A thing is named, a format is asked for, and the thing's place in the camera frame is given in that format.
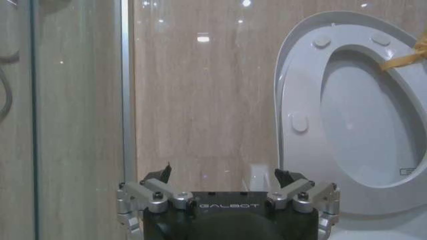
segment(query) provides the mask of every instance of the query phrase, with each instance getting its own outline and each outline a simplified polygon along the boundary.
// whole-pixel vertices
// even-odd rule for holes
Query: metal bracket
[[[292,207],[300,213],[310,213],[313,208],[321,212],[317,239],[328,239],[330,228],[338,222],[340,213],[340,189],[336,184],[322,182],[306,191],[301,191],[292,198]]]
[[[298,179],[276,192],[266,193],[266,202],[269,202],[273,210],[284,209],[292,197],[312,187],[306,179]]]
[[[129,239],[144,240],[138,216],[145,209],[152,213],[162,213],[170,201],[174,208],[185,210],[192,199],[190,192],[176,191],[154,178],[142,180],[140,184],[121,183],[116,191],[117,221],[125,226]]]

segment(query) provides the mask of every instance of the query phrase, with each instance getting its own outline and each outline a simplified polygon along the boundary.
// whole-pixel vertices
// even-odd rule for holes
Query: shower hose
[[[6,0],[13,6],[14,8],[17,8],[18,5],[18,0]],[[20,60],[20,53],[18,51],[16,51],[14,54],[12,54],[10,56],[0,56],[0,64],[13,64]],[[12,89],[10,89],[10,85],[6,79],[6,75],[5,72],[2,71],[2,69],[0,68],[0,81],[4,87],[4,92],[5,92],[5,103],[2,105],[2,107],[0,108],[0,123],[2,122],[2,120],[5,119],[5,116],[9,113],[10,110],[10,106],[12,106]]]
[[[12,106],[12,90],[10,90],[10,85],[6,79],[5,72],[0,68],[0,80],[2,83],[4,91],[5,91],[5,103],[4,106],[0,108],[0,123],[2,122],[2,119],[9,113],[10,106]]]

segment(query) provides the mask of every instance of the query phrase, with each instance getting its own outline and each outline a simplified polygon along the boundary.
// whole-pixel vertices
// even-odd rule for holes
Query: glass shower door
[[[120,5],[38,0],[33,11],[38,239],[124,239]]]

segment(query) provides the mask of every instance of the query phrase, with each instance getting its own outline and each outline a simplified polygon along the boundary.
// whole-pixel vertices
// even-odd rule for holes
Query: bolt
[[[278,192],[272,193],[270,195],[273,195],[274,197],[282,197],[282,195]]]
[[[306,200],[308,200],[308,193],[304,192],[304,191],[301,191],[301,192],[297,194],[297,199],[306,201]]]
[[[161,199],[162,199],[162,192],[156,191],[156,192],[152,194],[152,199],[153,199],[153,200],[161,200]]]
[[[178,196],[178,197],[185,197],[186,195],[188,195],[188,193],[186,193],[186,192],[184,192],[184,191],[182,191],[181,193],[178,193],[178,194],[177,194],[177,196]]]

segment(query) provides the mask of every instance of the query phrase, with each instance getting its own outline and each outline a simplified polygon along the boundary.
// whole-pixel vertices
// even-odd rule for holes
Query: wood grain wall
[[[424,0],[134,1],[140,178],[170,162],[173,185],[225,191],[253,177],[248,164],[273,170],[278,48],[298,21],[332,10],[372,15],[415,36],[427,22]]]

